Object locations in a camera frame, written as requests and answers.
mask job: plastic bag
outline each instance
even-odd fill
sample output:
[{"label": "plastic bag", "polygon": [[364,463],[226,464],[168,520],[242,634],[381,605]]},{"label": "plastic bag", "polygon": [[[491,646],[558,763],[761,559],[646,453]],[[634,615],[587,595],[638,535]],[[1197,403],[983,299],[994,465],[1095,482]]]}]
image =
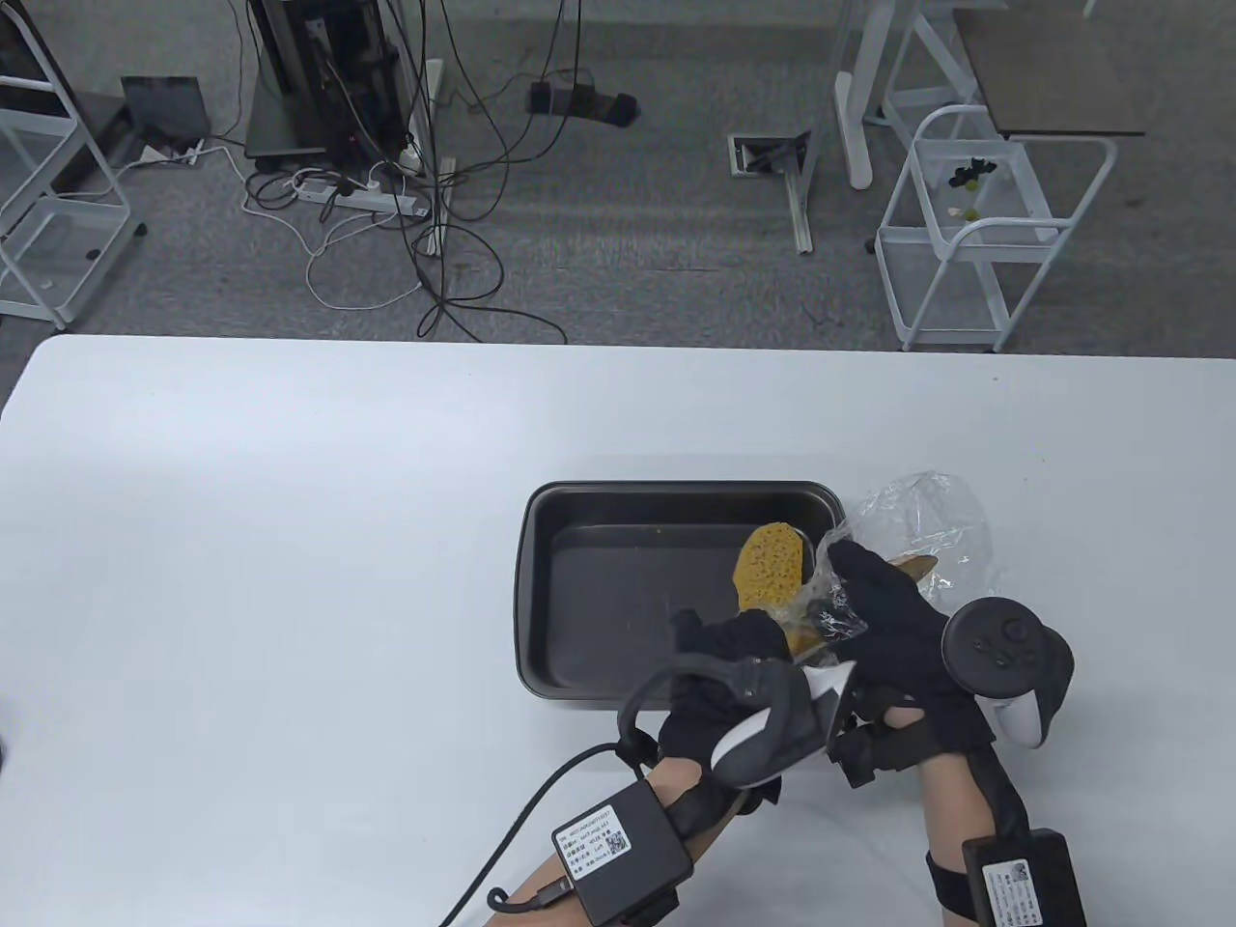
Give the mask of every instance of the plastic bag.
[{"label": "plastic bag", "polygon": [[918,591],[946,616],[994,593],[991,531],[965,481],[937,472],[896,480],[824,535],[811,580],[789,606],[771,611],[798,660],[866,630],[845,602],[845,591],[828,561],[828,545],[847,536],[895,564],[933,557],[936,562],[918,582]]}]

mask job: wrist strap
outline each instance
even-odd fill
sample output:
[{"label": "wrist strap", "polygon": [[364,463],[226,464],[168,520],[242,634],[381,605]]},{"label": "wrist strap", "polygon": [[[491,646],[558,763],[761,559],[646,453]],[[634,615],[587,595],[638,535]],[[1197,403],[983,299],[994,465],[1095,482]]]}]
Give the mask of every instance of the wrist strap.
[{"label": "wrist strap", "polygon": [[842,768],[850,789],[875,780],[876,770],[901,770],[947,753],[926,719],[895,729],[884,722],[863,724],[838,737],[828,758]]},{"label": "wrist strap", "polygon": [[936,884],[936,900],[946,911],[952,911],[958,917],[968,921],[978,921],[979,913],[974,907],[974,895],[970,892],[970,880],[965,873],[954,873],[942,868],[931,853],[927,854],[927,871]]},{"label": "wrist strap", "polygon": [[703,779],[680,795],[665,813],[679,839],[686,843],[724,821],[739,795],[705,772]]}]

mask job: hand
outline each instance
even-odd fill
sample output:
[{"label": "hand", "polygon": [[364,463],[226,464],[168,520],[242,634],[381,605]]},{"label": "hand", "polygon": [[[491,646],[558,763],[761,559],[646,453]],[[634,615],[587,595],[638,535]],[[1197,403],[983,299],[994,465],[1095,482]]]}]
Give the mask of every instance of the hand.
[{"label": "hand", "polygon": [[[722,660],[749,656],[790,659],[790,646],[781,627],[764,612],[743,612],[728,622],[705,625],[698,614],[686,611],[674,616],[671,623],[674,649],[680,654],[707,654]],[[670,686],[670,717],[658,737],[661,755],[695,760],[705,772],[709,772],[717,743],[750,714],[751,709],[739,705],[721,682],[680,676]],[[743,813],[754,811],[763,798],[776,802],[780,794],[780,779],[761,785],[751,792],[753,798]]]},{"label": "hand", "polygon": [[855,660],[868,682],[913,698],[946,753],[968,753],[990,744],[991,728],[974,696],[958,686],[944,666],[941,638],[948,619],[918,595],[915,581],[852,540],[828,548],[828,559],[850,609],[869,628],[837,644],[837,656]]}]

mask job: metal frame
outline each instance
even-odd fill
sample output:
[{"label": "metal frame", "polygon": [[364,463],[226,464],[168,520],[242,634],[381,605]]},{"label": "metal frame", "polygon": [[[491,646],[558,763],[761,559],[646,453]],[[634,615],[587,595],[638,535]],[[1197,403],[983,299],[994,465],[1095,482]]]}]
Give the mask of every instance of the metal frame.
[{"label": "metal frame", "polygon": [[[1098,2],[1099,0],[1088,0],[1083,10],[1086,19],[1094,14]],[[963,7],[1004,10],[1009,9],[1009,5],[1007,0],[913,0],[905,32],[901,36],[901,47],[892,62],[892,70],[889,73],[889,82],[884,89],[884,100],[880,104],[884,117],[904,147],[910,148],[915,130],[918,127],[916,120],[907,117],[907,110],[931,106],[934,111],[937,106],[970,104],[980,99],[979,83],[964,51],[958,58],[949,48],[952,40],[957,37],[952,11]],[[915,36],[923,43],[927,53],[943,72],[946,83],[936,87],[899,90],[897,78],[901,75],[901,67]]]},{"label": "metal frame", "polygon": [[[946,116],[958,116],[958,122],[968,115],[986,115],[986,108],[980,105],[954,105],[943,106],[936,112],[931,114],[927,119],[922,121],[915,132],[915,142],[923,140],[925,131],[937,120]],[[1085,143],[1085,145],[1099,145],[1104,148],[1105,157],[1103,166],[1099,168],[1094,179],[1090,182],[1089,188],[1083,194],[1078,205],[1074,208],[1073,214],[1068,219],[1056,219],[1056,218],[1020,218],[1020,216],[990,216],[985,219],[979,219],[973,222],[967,222],[952,239],[943,242],[943,253],[937,255],[939,260],[939,266],[923,294],[917,310],[913,315],[913,321],[907,326],[905,323],[905,316],[902,315],[901,307],[897,305],[897,297],[894,289],[890,271],[887,267],[889,257],[885,253],[886,242],[891,243],[921,243],[925,247],[934,246],[932,242],[932,235],[925,234],[920,237],[921,241],[913,242],[910,239],[904,239],[900,242],[894,242],[892,239],[896,237],[894,234],[906,232],[920,232],[926,230],[907,230],[897,229],[891,225],[894,211],[897,208],[899,201],[906,188],[906,182],[913,179],[916,192],[918,194],[920,204],[926,205],[929,199],[929,190],[927,189],[928,182],[923,176],[922,164],[918,159],[917,145],[911,145],[908,153],[906,154],[906,162],[901,168],[901,176],[897,178],[897,184],[892,190],[892,197],[889,199],[889,206],[884,213],[884,219],[880,221],[880,231],[876,235],[876,257],[880,263],[880,273],[884,279],[885,294],[889,299],[889,308],[892,311],[894,324],[897,328],[897,334],[901,337],[901,350],[908,351],[916,341],[920,341],[923,334],[923,326],[928,319],[929,310],[933,308],[932,302],[939,289],[939,286],[944,278],[944,273],[949,267],[957,267],[960,263],[974,265],[975,273],[979,276],[979,282],[983,287],[984,295],[988,302],[988,307],[991,310],[993,329],[990,331],[981,329],[968,329],[968,330],[948,330],[939,329],[942,336],[929,339],[934,344],[988,344],[990,342],[994,351],[1004,350],[1005,344],[1012,335],[1014,329],[1021,321],[1026,310],[1030,308],[1031,300],[1042,286],[1043,279],[1047,277],[1047,272],[1051,269],[1052,265],[1059,257],[1064,246],[1068,243],[1069,239],[1073,236],[1074,230],[1082,221],[1082,218],[1090,209],[1094,203],[1095,197],[1099,194],[1100,188],[1107,179],[1112,168],[1116,164],[1116,143],[1111,138],[1095,137],[1095,136],[1012,136],[1009,138],[1012,145],[1025,145],[1026,142],[1069,142],[1069,143]],[[994,251],[996,255],[1001,253],[999,245],[989,245],[983,242],[981,232],[988,229],[1032,229],[1032,230],[1051,230],[1054,235],[1039,236],[1042,245],[1039,246],[1018,246],[1018,256],[1016,260],[1021,263],[1037,263],[1039,265],[1038,271],[1035,273],[1033,279],[1026,288],[1017,305],[1009,313],[1006,309],[1006,303],[1004,299],[1004,293],[1000,289],[1000,284],[996,281],[995,273],[993,272],[993,263],[999,263],[1000,261],[988,260],[986,252]]]},{"label": "metal frame", "polygon": [[[82,303],[103,279],[106,271],[115,263],[121,246],[127,242],[137,227],[132,204],[116,173],[108,163],[99,145],[85,127],[82,114],[77,110],[73,94],[61,80],[59,70],[43,49],[43,43],[27,22],[23,12],[9,2],[0,2],[0,9],[17,27],[22,41],[28,47],[35,62],[43,72],[44,80],[30,80],[0,75],[0,87],[17,87],[26,90],[40,90],[57,96],[68,114],[64,117],[37,116],[14,110],[0,110],[0,131],[16,150],[28,177],[9,199],[0,205],[0,286],[10,278],[16,281],[30,297],[30,302],[0,299],[0,313],[44,319],[58,329],[64,329],[80,311]],[[47,136],[61,135],[62,140],[49,154],[36,158],[22,145],[17,131],[37,132]],[[95,161],[99,172],[108,182],[103,195],[114,195],[119,205],[105,203],[75,203],[57,197],[52,188],[68,161],[82,147],[85,147]],[[31,281],[21,262],[38,235],[54,220],[79,221],[82,225],[110,230],[106,242],[98,248],[98,255],[75,282],[72,292],[58,303],[46,299],[41,287]]]}]

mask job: vr controller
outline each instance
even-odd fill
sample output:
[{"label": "vr controller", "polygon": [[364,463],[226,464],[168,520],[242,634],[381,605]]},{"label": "vr controller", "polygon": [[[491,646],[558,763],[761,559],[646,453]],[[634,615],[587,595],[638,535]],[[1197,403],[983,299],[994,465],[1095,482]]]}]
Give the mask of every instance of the vr controller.
[{"label": "vr controller", "polygon": [[1005,737],[1031,750],[1042,747],[1073,680],[1064,638],[1020,602],[990,597],[949,619],[941,650],[953,680],[991,705]]}]

